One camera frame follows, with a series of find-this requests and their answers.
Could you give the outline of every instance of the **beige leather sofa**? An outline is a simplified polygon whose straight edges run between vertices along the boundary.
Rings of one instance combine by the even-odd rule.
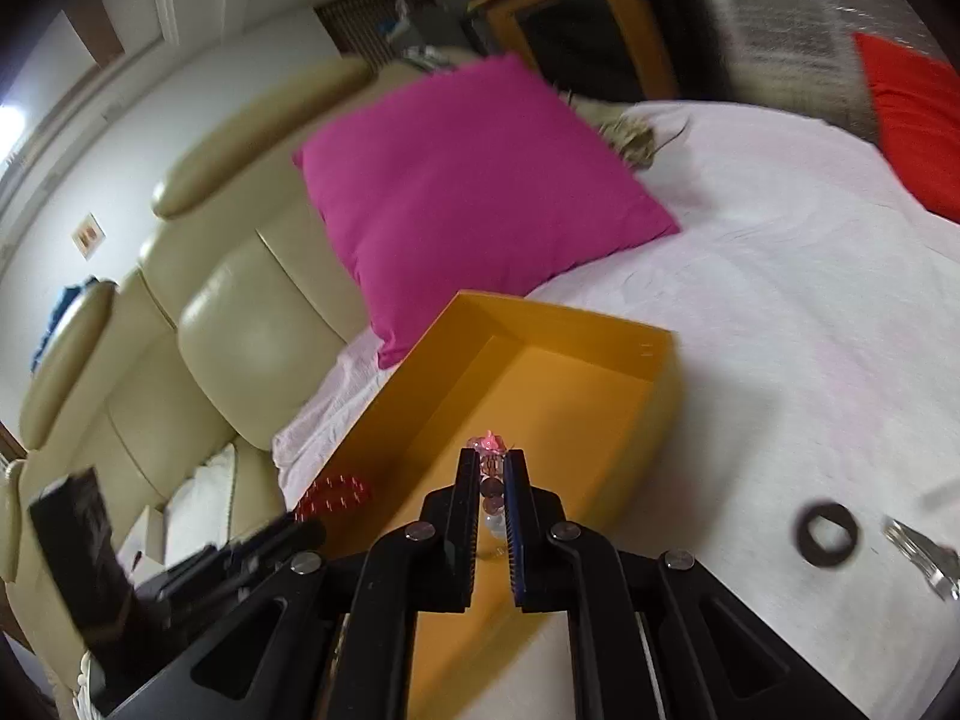
[[[85,647],[27,504],[93,466],[117,546],[145,506],[161,507],[233,440],[230,535],[283,511],[272,435],[367,324],[291,153],[326,119],[418,77],[342,58],[238,113],[157,187],[162,223],[139,266],[119,285],[94,285],[61,322],[22,407],[29,456],[0,481],[0,577],[32,648],[68,688]]]

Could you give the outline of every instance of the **yellow box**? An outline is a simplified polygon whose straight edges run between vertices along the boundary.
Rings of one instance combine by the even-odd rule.
[[[367,549],[453,483],[460,449],[493,430],[524,451],[531,482],[566,516],[611,524],[680,404],[671,333],[563,306],[462,292],[387,381],[323,469],[373,487],[331,517],[331,555]],[[533,635],[512,605],[505,544],[481,524],[466,614],[421,614],[411,718],[453,717]]]

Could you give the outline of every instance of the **pink pillow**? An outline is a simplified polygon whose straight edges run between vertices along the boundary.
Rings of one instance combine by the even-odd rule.
[[[526,295],[678,230],[515,56],[335,119],[294,162],[384,341],[380,367],[402,360],[458,290]]]

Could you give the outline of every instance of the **screw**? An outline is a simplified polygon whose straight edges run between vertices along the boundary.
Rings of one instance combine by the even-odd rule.
[[[297,552],[290,562],[290,569],[301,576],[312,574],[323,565],[323,559],[316,552]]]
[[[576,522],[555,522],[550,528],[550,536],[557,541],[573,541],[580,537],[580,527]]]
[[[664,555],[666,567],[673,571],[689,571],[696,560],[690,552],[683,549],[671,549]]]
[[[410,541],[426,541],[427,538],[433,538],[437,529],[429,522],[421,520],[420,522],[411,522],[404,532]]]

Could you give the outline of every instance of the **bright ceiling light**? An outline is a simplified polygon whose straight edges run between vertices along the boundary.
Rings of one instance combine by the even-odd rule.
[[[23,134],[27,122],[19,108],[11,105],[0,105],[0,159],[13,151],[16,142]]]

